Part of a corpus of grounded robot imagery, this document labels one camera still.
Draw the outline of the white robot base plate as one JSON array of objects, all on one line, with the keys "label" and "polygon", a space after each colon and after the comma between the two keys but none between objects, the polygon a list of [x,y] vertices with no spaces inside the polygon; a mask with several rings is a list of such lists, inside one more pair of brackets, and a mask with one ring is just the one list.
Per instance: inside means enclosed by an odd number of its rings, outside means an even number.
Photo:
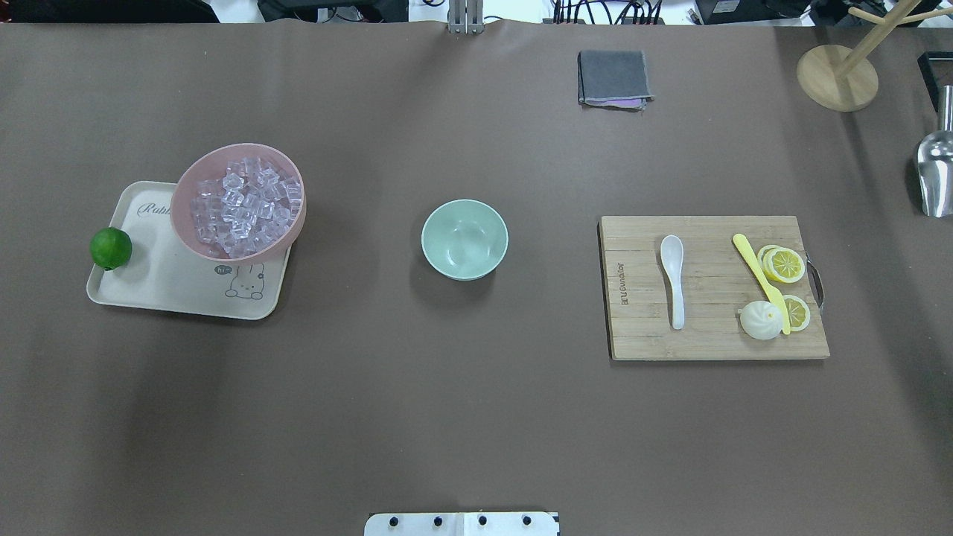
[{"label": "white robot base plate", "polygon": [[364,535],[559,535],[557,513],[545,511],[470,511],[377,513]]}]

